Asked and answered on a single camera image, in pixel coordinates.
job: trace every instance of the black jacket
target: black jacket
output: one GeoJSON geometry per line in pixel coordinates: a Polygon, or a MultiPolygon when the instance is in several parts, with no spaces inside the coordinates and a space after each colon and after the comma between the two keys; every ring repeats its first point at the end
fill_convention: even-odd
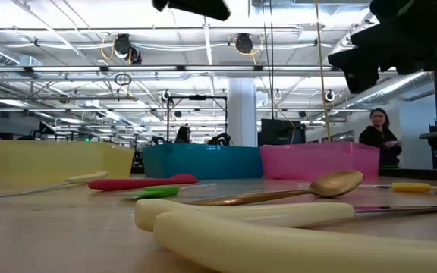
{"type": "Polygon", "coordinates": [[[380,165],[397,166],[399,164],[398,156],[401,154],[402,148],[399,145],[391,148],[384,146],[384,143],[397,139],[388,128],[381,132],[375,129],[374,126],[368,126],[360,134],[359,142],[380,149],[380,165]]]}

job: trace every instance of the pink plastic bin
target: pink plastic bin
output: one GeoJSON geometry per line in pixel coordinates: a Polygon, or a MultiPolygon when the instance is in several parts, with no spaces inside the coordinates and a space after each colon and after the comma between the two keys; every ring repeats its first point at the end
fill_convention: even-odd
{"type": "Polygon", "coordinates": [[[262,146],[260,151],[268,179],[314,181],[333,171],[356,170],[365,184],[374,184],[379,176],[379,149],[360,143],[262,146]]]}

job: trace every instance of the blue plastic bin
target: blue plastic bin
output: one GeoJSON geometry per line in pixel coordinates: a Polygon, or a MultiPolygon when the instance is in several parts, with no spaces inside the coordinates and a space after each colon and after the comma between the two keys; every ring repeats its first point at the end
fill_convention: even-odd
{"type": "Polygon", "coordinates": [[[147,177],[192,174],[198,179],[259,178],[263,164],[259,148],[165,143],[143,151],[147,177]]]}

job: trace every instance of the gold spoon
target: gold spoon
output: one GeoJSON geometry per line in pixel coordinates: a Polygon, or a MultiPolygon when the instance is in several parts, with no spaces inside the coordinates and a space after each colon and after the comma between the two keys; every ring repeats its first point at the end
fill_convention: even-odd
{"type": "Polygon", "coordinates": [[[357,188],[363,181],[363,174],[359,171],[336,171],[312,182],[308,190],[286,190],[270,193],[250,193],[236,196],[226,196],[186,202],[199,206],[235,206],[255,202],[265,202],[303,194],[314,194],[319,197],[332,198],[342,196],[357,188]]]}

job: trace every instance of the yellow plastic bin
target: yellow plastic bin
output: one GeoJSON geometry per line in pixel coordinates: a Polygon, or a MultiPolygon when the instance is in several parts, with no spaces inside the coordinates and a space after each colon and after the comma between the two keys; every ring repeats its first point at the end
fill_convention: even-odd
{"type": "Polygon", "coordinates": [[[0,182],[48,185],[97,171],[127,178],[133,157],[132,149],[111,143],[0,140],[0,182]]]}

